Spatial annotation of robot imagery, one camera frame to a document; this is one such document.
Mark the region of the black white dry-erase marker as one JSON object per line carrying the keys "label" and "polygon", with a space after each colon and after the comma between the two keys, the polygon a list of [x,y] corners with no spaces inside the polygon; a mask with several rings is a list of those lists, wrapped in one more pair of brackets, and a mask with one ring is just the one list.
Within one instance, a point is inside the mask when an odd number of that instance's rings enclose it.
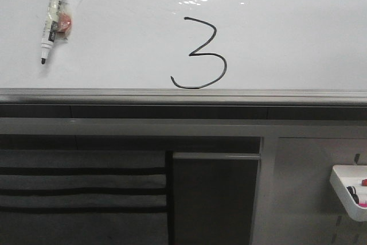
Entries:
{"label": "black white dry-erase marker", "polygon": [[63,0],[49,0],[41,40],[41,64],[44,65],[53,49],[59,29],[60,10]]}

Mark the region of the white whiteboard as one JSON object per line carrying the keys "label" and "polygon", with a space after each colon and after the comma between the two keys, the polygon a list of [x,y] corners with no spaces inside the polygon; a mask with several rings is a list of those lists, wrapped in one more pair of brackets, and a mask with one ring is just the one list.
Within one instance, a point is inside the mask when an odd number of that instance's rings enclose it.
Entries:
{"label": "white whiteboard", "polygon": [[366,88],[366,0],[67,3],[41,64],[48,0],[1,0],[3,88]]}

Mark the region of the dark grey panel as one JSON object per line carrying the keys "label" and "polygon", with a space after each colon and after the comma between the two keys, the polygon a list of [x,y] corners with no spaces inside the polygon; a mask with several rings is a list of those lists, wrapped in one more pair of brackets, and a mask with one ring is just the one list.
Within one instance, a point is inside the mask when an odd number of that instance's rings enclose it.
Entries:
{"label": "dark grey panel", "polygon": [[174,153],[176,244],[249,244],[260,156]]}

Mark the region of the white pegboard panel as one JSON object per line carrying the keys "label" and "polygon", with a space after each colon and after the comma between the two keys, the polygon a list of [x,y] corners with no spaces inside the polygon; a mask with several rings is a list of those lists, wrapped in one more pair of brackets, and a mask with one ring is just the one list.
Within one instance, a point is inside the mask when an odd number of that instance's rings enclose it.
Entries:
{"label": "white pegboard panel", "polygon": [[330,185],[334,165],[366,164],[366,140],[279,140],[268,244],[366,244],[366,223],[351,219]]}

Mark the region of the grey fabric pocket organizer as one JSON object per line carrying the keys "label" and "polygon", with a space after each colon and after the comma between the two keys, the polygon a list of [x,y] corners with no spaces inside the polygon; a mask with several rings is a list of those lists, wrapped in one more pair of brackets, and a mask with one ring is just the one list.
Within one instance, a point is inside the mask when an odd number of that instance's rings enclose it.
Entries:
{"label": "grey fabric pocket organizer", "polygon": [[172,244],[163,151],[2,150],[2,244]]}

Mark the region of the white plastic marker tray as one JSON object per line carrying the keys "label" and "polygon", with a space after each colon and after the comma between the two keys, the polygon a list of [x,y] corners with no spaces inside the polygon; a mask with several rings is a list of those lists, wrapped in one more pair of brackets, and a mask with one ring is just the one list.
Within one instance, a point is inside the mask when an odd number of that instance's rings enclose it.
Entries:
{"label": "white plastic marker tray", "polygon": [[349,217],[358,222],[366,222],[366,208],[360,207],[346,189],[354,186],[359,203],[366,203],[366,186],[361,182],[366,179],[366,165],[334,165],[330,175],[330,183]]}

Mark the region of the black capped marker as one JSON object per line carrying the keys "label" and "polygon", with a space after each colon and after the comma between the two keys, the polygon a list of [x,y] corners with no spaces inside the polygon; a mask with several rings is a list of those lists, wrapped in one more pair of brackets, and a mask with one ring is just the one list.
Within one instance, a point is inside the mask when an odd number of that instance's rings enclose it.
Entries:
{"label": "black capped marker", "polygon": [[356,188],[354,186],[347,186],[346,189],[351,194],[351,197],[353,198],[354,202],[356,204],[359,204],[359,197],[357,195]]}

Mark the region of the aluminium whiteboard frame rail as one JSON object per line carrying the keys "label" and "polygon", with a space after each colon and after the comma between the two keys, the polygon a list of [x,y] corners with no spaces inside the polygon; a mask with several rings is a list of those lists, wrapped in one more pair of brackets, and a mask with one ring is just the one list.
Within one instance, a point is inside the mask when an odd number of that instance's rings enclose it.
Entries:
{"label": "aluminium whiteboard frame rail", "polygon": [[365,107],[365,90],[1,88],[2,104]]}

